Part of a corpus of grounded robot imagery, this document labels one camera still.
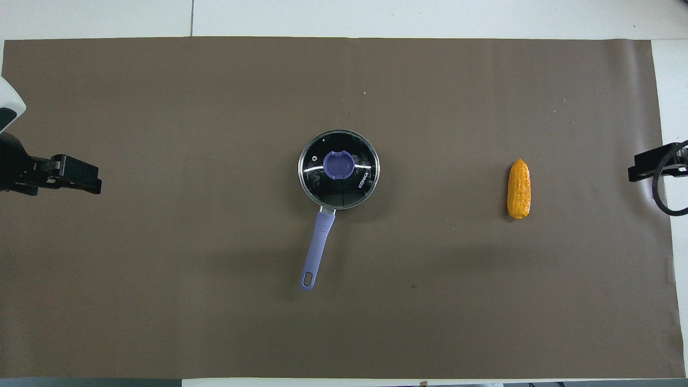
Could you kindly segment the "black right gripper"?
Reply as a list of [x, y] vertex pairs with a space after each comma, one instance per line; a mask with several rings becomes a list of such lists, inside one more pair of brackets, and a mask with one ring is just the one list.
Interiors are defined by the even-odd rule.
[[635, 156], [635, 165], [627, 169], [627, 177], [631, 183], [637, 183], [647, 178], [653, 178], [658, 171], [661, 159], [673, 148], [676, 153], [672, 157], [672, 164], [663, 167], [660, 175], [670, 175], [674, 178], [688, 177], [688, 145], [678, 148], [680, 142], [671, 142]]

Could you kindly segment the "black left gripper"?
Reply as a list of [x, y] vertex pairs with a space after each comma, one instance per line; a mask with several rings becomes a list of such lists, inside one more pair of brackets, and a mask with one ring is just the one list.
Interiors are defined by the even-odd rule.
[[[55, 176], [62, 180], [49, 183], [50, 174], [45, 167], [52, 162], [58, 164], [54, 167]], [[51, 160], [30, 156], [17, 137], [8, 132], [0, 134], [0, 192], [14, 191], [36, 196], [42, 187], [67, 188], [99, 195], [102, 191], [102, 181], [98, 178], [98, 172], [98, 167], [64, 154], [54, 155]]]

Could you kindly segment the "yellow toy corn cob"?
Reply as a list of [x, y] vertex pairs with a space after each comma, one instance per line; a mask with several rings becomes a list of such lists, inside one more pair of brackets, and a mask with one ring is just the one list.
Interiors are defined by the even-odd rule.
[[523, 159], [513, 162], [507, 183], [506, 208], [513, 219], [530, 215], [532, 206], [530, 169]]

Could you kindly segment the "glass lid purple knob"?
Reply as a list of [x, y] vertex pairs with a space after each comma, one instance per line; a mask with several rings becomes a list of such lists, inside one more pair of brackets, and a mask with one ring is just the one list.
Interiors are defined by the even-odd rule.
[[329, 209], [350, 209], [366, 201], [377, 187], [380, 171], [371, 142], [350, 130], [322, 132], [299, 155], [300, 186]]

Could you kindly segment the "brown table mat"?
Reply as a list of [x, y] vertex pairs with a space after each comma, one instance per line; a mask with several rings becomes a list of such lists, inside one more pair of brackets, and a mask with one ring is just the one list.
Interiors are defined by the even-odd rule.
[[[101, 195], [0, 193], [0, 377], [683, 377], [648, 41], [8, 41], [32, 155]], [[316, 135], [381, 171], [314, 289]], [[506, 208], [530, 169], [530, 215]]]

